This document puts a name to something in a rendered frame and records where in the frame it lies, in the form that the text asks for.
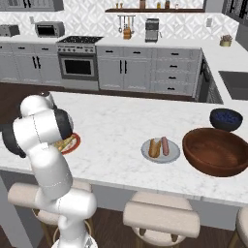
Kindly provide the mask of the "beige cushioned stool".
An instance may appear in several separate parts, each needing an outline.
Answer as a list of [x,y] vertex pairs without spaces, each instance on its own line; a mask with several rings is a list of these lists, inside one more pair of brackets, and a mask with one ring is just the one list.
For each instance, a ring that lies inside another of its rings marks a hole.
[[27,208],[36,208],[59,216],[59,239],[51,248],[97,248],[84,221],[91,218],[97,208],[93,193],[71,188],[63,197],[49,200],[37,185],[15,183],[8,193],[8,202]]
[[245,248],[248,248],[248,207],[242,207],[237,211],[235,230],[228,248],[234,248],[238,240],[242,242]]
[[126,203],[123,224],[136,235],[136,248],[179,248],[186,238],[200,234],[200,217],[187,199],[136,192]]

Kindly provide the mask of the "brown wooden bowl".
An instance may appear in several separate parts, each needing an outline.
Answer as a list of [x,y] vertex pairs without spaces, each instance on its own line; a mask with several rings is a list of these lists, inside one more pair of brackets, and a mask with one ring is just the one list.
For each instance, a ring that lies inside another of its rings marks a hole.
[[229,177],[248,168],[248,143],[233,133],[194,129],[184,136],[182,148],[188,162],[205,174]]

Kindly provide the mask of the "silver toaster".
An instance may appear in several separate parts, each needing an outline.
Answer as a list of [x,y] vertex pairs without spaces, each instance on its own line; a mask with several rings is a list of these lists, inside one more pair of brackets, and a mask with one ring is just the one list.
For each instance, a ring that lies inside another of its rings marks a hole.
[[1,24],[0,25],[0,36],[1,37],[12,37],[19,35],[19,28],[16,24]]

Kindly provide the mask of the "brown wall shelf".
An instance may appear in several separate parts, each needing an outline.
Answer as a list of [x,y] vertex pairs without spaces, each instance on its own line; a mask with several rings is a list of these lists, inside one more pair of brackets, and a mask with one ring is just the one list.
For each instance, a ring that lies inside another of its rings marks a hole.
[[107,9],[105,13],[204,13],[204,9]]

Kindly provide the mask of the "black hob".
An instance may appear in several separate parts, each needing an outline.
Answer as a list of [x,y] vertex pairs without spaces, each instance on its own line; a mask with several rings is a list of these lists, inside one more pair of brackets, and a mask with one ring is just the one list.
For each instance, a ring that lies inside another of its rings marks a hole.
[[69,36],[63,40],[58,41],[57,43],[72,43],[72,44],[96,44],[98,41],[104,37],[96,36]]

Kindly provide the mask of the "grey cupboard run with drawers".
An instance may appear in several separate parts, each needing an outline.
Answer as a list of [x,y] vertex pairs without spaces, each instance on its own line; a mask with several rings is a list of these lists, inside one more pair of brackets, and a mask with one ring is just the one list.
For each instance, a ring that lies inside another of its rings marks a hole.
[[97,46],[105,90],[192,96],[201,51],[189,48]]

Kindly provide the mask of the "brown bun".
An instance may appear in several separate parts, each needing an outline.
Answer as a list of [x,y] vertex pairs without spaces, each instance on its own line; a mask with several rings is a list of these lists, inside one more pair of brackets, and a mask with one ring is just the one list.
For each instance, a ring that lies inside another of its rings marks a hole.
[[151,158],[157,158],[160,155],[161,142],[156,142],[155,139],[150,141],[148,155]]

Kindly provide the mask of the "red plate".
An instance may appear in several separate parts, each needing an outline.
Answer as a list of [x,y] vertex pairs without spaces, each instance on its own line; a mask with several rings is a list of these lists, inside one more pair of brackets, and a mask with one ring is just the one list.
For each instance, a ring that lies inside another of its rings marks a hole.
[[71,153],[80,145],[80,136],[76,133],[72,133],[72,136],[75,136],[75,138],[62,151],[60,151],[63,155]]

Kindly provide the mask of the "dark glass wall cupboards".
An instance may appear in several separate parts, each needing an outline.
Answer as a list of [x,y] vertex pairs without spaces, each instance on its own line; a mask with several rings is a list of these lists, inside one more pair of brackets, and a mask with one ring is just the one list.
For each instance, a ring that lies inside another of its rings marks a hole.
[[248,0],[224,0],[223,14],[243,23],[248,15]]

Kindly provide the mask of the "silver coffee machine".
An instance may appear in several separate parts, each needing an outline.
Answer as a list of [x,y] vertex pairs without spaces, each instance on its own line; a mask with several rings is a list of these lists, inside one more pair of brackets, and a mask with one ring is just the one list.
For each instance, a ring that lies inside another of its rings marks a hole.
[[159,19],[148,18],[145,22],[145,41],[147,43],[158,41],[159,36]]

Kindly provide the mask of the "pink sausage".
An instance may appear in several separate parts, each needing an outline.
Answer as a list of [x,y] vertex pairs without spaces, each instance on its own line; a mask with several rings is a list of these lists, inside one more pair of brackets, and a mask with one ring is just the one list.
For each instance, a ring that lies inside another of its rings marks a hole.
[[169,143],[166,137],[162,137],[163,154],[168,156],[170,153]]

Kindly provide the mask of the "grey plate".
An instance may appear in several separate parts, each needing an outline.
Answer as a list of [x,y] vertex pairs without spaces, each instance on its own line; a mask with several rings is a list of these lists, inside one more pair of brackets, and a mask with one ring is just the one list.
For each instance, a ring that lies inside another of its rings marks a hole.
[[148,154],[149,146],[150,146],[149,139],[141,146],[140,151],[144,158],[146,158],[147,160],[153,163],[157,163],[157,164],[172,163],[173,161],[179,158],[180,149],[178,145],[171,140],[168,140],[168,145],[169,145],[169,154],[167,156],[163,154],[163,148],[160,148],[160,155],[157,158],[150,157]]

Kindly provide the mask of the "grey wall cupboards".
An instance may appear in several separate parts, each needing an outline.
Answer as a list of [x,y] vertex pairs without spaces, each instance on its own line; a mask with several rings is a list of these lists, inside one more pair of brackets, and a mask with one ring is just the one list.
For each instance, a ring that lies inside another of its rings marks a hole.
[[63,0],[0,0],[0,12],[60,12]]

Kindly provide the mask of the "dark blue bowl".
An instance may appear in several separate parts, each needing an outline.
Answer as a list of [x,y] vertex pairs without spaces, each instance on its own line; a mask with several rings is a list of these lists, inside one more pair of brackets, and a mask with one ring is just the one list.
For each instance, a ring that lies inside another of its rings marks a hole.
[[243,116],[229,108],[215,108],[209,115],[209,121],[216,129],[232,132],[240,127]]

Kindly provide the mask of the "rail with hanging tools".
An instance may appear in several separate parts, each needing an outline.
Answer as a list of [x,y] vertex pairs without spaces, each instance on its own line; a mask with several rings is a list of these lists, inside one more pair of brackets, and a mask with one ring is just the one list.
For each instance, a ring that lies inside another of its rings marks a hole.
[[118,15],[119,19],[119,27],[118,32],[122,33],[126,27],[131,29],[131,33],[135,33],[134,23],[135,23],[135,16],[134,15]]

